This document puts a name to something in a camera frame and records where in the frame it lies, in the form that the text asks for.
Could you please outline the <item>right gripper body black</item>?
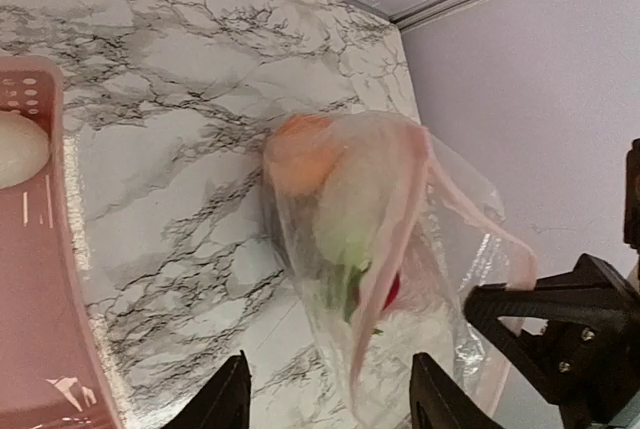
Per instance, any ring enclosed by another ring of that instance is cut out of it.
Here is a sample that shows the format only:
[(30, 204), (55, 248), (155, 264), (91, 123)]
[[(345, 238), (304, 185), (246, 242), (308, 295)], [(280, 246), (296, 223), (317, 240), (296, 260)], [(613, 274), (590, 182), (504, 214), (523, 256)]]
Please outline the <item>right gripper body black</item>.
[(606, 261), (581, 255), (541, 279), (524, 317), (546, 322), (530, 343), (532, 386), (564, 424), (639, 422), (639, 296)]

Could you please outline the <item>clear zip top bag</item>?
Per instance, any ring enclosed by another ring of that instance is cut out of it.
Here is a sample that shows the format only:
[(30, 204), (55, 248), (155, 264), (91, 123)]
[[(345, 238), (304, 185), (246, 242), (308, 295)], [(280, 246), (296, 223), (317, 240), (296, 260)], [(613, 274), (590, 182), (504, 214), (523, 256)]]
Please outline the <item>clear zip top bag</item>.
[[(409, 419), (413, 356), (428, 353), (486, 414), (492, 414), (510, 365), (463, 313), (471, 290), (485, 284), (534, 286), (533, 250), (506, 231), (500, 201), (427, 128), (384, 112), (332, 118), (330, 138), (343, 149), (333, 171), (379, 175), (391, 187), (373, 246), (373, 261), (359, 284), (351, 322), (329, 310), (312, 220), (326, 178), (310, 194), (278, 190), (263, 167), (265, 222), (311, 325), (322, 362), (360, 428), (404, 428)], [(445, 169), (445, 162), (452, 164)], [(400, 290), (383, 306), (394, 276)]]

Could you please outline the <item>orange pepper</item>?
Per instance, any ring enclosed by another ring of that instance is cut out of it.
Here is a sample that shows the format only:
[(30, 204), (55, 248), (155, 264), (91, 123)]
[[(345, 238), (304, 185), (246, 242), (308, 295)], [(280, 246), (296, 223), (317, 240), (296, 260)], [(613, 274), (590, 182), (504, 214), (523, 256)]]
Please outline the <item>orange pepper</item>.
[(294, 114), (267, 139), (263, 167), (275, 187), (290, 196), (322, 186), (342, 157), (330, 138), (333, 120), (319, 114)]

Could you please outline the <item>red pepper front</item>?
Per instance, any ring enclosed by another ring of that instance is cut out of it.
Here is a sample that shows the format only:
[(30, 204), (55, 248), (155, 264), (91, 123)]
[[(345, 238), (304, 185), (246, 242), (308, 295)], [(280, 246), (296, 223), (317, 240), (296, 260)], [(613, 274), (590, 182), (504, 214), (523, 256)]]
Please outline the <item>red pepper front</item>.
[(400, 286), (401, 286), (401, 282), (400, 282), (400, 275), (396, 274), (394, 276), (392, 285), (388, 291), (387, 297), (385, 299), (385, 303), (383, 306), (383, 309), (386, 310), (388, 309), (391, 304), (395, 301), (395, 299), (398, 296), (399, 290), (400, 290)]

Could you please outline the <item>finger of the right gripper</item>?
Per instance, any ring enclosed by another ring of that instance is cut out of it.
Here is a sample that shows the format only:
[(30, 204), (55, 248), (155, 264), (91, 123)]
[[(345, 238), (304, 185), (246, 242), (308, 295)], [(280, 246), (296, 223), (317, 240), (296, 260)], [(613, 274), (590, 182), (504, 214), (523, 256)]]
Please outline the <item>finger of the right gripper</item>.
[(471, 290), (464, 315), (481, 333), (497, 323), (519, 334), (526, 319), (561, 321), (561, 311), (578, 299), (585, 284), (566, 273), (538, 279), (532, 289), (487, 284)]

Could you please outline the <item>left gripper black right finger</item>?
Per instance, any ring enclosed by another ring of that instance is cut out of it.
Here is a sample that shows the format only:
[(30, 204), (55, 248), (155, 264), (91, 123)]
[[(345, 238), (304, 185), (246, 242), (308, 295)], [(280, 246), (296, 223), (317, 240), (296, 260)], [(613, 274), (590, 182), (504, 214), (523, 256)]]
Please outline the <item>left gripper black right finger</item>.
[(428, 353), (413, 356), (409, 398), (413, 429), (500, 429)]

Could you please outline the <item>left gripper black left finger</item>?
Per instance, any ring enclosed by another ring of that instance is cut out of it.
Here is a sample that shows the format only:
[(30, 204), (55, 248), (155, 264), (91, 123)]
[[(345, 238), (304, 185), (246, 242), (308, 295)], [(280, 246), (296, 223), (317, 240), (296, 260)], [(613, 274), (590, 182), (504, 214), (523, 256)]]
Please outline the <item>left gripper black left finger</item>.
[(251, 374), (243, 351), (229, 357), (172, 419), (176, 429), (248, 429)]

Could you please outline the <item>white cabbage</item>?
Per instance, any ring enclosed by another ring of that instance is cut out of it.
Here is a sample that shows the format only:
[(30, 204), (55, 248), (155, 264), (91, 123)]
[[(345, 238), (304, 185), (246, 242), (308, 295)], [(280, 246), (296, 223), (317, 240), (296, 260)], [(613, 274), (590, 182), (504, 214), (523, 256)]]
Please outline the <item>white cabbage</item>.
[(372, 264), (390, 194), (383, 177), (341, 169), (329, 176), (318, 200), (312, 236), (329, 264), (322, 276), (322, 298), (347, 324), (360, 304), (359, 284)]
[(15, 113), (1, 113), (2, 189), (31, 179), (49, 158), (49, 136), (38, 124)]

